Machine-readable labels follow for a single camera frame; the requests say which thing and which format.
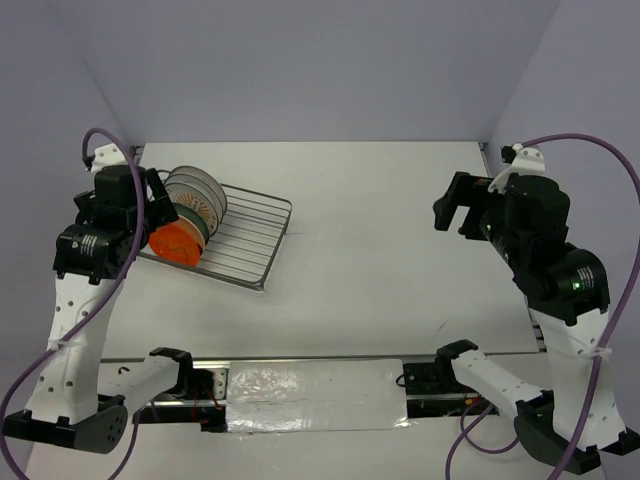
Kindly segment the orange translucent plate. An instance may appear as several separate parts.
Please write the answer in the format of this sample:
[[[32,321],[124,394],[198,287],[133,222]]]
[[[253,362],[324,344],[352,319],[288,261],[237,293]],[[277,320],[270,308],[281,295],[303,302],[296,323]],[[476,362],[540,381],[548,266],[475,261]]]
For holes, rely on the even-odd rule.
[[[149,246],[156,256],[187,266],[196,266],[202,253],[194,245],[180,244],[177,242],[170,225],[156,230],[149,239]]]

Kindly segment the cream peach plate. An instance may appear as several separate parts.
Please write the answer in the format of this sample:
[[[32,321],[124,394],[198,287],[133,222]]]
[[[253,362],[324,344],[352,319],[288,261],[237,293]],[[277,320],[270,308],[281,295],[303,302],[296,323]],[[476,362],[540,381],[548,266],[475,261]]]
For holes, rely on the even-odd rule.
[[[178,243],[185,246],[194,245],[200,253],[204,251],[207,241],[206,227],[200,227],[197,222],[184,216],[180,216],[170,227]]]

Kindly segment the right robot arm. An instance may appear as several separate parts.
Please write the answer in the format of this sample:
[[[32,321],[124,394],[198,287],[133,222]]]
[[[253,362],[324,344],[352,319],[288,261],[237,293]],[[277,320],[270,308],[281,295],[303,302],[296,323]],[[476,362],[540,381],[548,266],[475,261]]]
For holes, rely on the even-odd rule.
[[[545,340],[552,386],[514,376],[469,340],[438,349],[437,384],[479,393],[512,422],[533,459],[563,472],[582,475],[600,466],[603,452],[637,450],[639,435],[622,421],[606,371],[593,368],[604,363],[608,279],[595,254],[566,240],[569,197],[544,176],[512,174],[497,190],[489,178],[458,172],[434,203],[436,230],[447,230],[460,206],[468,210],[460,234],[488,241],[524,295]]]

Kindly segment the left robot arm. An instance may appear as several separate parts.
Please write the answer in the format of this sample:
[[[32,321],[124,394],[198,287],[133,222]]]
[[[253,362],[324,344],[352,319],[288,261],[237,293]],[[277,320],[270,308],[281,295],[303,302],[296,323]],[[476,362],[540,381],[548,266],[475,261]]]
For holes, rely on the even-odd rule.
[[[75,197],[76,220],[56,240],[56,303],[47,357],[26,406],[3,419],[3,435],[107,454],[127,419],[160,394],[195,389],[190,353],[151,351],[120,380],[99,371],[115,300],[139,250],[177,213],[154,169],[104,167],[93,190]]]

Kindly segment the green blue floral plate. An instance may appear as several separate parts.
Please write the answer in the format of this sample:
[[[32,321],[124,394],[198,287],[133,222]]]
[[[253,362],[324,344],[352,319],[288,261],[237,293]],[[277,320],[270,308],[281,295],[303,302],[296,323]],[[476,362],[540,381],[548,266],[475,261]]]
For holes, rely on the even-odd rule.
[[[177,224],[187,230],[192,237],[201,240],[207,244],[210,238],[209,230],[206,222],[198,215],[198,213],[190,207],[179,203],[173,204],[178,215]]]

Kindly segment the white plate orange sunburst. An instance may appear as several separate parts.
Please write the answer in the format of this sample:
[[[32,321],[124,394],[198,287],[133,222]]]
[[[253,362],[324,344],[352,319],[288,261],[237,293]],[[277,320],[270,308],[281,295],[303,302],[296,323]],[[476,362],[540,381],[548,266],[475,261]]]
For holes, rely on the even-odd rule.
[[[167,182],[164,187],[172,202],[190,208],[205,222],[209,236],[217,233],[223,210],[209,193],[183,182]]]

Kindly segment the white enamel plate green rim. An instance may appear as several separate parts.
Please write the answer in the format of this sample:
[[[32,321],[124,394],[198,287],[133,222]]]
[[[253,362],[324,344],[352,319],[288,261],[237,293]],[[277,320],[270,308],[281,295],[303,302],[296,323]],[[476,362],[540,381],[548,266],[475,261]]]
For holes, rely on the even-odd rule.
[[[212,203],[216,206],[218,219],[222,221],[227,213],[227,197],[222,185],[210,174],[193,166],[179,166],[174,168],[165,180],[165,185],[172,183],[191,183],[193,185],[203,184],[211,197]]]

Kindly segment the silver foil tape sheet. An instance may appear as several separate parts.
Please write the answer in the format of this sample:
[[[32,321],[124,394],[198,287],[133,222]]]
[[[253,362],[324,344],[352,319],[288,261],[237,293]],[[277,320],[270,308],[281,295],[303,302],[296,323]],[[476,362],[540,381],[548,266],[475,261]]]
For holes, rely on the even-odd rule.
[[[236,362],[230,366],[231,433],[368,431],[410,425],[396,359]]]

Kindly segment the metal base rail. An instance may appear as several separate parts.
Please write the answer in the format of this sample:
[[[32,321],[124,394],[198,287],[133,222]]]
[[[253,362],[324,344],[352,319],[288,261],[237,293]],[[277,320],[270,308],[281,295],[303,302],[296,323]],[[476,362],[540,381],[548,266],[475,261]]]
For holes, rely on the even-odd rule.
[[[443,384],[432,362],[232,362],[207,371],[213,381],[199,380],[183,399],[155,400],[141,424],[248,435],[373,431],[482,410],[473,391]]]

